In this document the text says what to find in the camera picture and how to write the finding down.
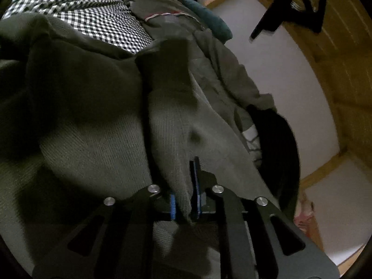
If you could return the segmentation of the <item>grey knit sweater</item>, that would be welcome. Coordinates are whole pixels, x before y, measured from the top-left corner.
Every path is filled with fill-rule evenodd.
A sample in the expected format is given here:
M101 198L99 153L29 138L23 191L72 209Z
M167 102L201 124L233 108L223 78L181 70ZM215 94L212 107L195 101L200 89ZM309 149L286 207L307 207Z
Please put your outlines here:
M218 278L216 232L190 220L194 157L242 197L270 194L200 92L186 40L131 54L54 17L1 21L1 236L31 275L102 205L147 188L173 278Z

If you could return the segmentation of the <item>teal pillow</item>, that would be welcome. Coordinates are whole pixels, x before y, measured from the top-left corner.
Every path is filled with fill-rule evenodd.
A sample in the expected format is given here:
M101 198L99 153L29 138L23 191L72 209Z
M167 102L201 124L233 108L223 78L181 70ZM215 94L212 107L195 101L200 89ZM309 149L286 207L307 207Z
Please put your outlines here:
M233 33L227 24L210 9L194 0L181 0L182 3L194 12L211 30L215 38L226 43L233 38Z

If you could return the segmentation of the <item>grey-green jacket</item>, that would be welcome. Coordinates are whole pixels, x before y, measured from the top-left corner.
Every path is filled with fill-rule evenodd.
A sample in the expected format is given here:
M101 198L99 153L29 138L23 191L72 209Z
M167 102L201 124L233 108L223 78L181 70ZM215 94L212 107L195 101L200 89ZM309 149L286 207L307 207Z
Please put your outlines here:
M260 140L281 123L271 94L261 93L235 54L177 0L124 0L155 40L184 39L189 71L208 103L239 135L255 127Z

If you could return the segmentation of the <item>black white checkered bedsheet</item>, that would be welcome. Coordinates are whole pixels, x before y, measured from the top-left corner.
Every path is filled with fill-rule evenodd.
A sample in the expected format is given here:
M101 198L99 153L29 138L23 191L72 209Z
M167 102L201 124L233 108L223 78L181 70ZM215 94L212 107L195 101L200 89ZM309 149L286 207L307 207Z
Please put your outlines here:
M56 17L78 32L130 53L153 41L124 0L12 0L3 18L20 13Z

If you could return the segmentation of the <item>pink plush toy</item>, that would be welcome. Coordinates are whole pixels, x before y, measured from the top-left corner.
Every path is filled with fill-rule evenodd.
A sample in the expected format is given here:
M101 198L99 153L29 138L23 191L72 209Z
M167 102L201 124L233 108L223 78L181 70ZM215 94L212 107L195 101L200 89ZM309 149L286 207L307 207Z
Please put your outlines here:
M310 237L310 227L315 216L314 203L310 201L303 190L299 191L294 224L307 236Z

